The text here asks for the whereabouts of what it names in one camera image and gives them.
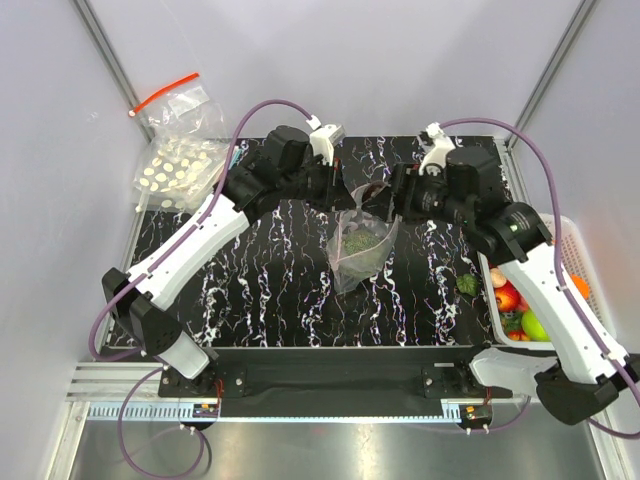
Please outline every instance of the plastic bag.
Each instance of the plastic bag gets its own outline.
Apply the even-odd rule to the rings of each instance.
[[[358,207],[370,185],[352,192]],[[388,224],[360,208],[341,212],[338,227],[327,243],[327,256],[335,278],[336,293],[354,290],[360,282],[384,268],[398,235],[398,219]]]
[[[156,134],[140,156],[134,186],[152,206],[195,211],[222,172],[229,148],[220,105],[193,74],[132,113]]]

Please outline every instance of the red apple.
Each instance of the red apple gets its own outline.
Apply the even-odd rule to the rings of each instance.
[[[520,303],[520,294],[513,285],[507,283],[505,286],[496,288],[496,301],[500,312],[513,312]]]
[[[522,295],[520,295],[520,303],[516,307],[516,310],[518,310],[519,312],[522,312],[522,313],[524,313],[527,310],[529,310],[529,304],[527,303],[527,301],[524,299],[524,297]]]

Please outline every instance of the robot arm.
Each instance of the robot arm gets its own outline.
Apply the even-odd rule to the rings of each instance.
[[[273,211],[280,200],[305,200],[327,212],[354,208],[339,161],[333,158],[333,145],[343,137],[344,130],[336,125],[321,127],[310,137],[295,128],[278,127],[261,149],[229,172],[215,204],[214,195],[209,195],[162,247],[126,274],[114,268],[104,275],[107,300],[127,287],[130,279],[143,277],[116,304],[116,322],[147,355],[159,357],[191,380],[194,391],[211,388],[209,377],[215,376],[215,366],[166,310],[220,248]]]
[[[525,296],[557,353],[557,358],[536,358],[483,349],[466,366],[468,380],[538,397],[567,424],[601,411],[625,384],[558,284],[549,231],[529,205],[506,198],[497,159],[479,147],[455,149],[437,124],[427,134],[434,148],[422,165],[396,165],[390,185],[374,193],[363,209],[387,221],[399,215],[406,223],[440,220],[460,226],[468,242]],[[566,271],[563,275],[610,356],[637,381],[637,357],[607,333]]]

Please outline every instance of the broccoli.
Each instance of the broccoli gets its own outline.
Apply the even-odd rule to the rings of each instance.
[[[356,230],[342,237],[342,248],[347,255],[369,250],[379,243],[380,239],[368,230]]]

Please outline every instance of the red zipper seal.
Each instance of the red zipper seal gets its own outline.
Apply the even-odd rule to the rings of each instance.
[[[134,108],[133,110],[129,110],[129,116],[130,117],[135,117],[140,112],[140,110],[142,110],[144,107],[149,105],[156,98],[161,97],[165,93],[173,90],[176,87],[179,87],[180,85],[184,85],[185,83],[189,83],[191,80],[196,79],[199,76],[200,76],[200,74],[197,73],[197,72],[196,73],[192,73],[191,75],[187,75],[186,77],[178,80],[177,82],[173,82],[171,85],[167,85],[166,87],[161,88],[156,93],[154,93],[149,98],[147,98],[144,102],[142,102],[140,105],[138,105],[136,108]]]

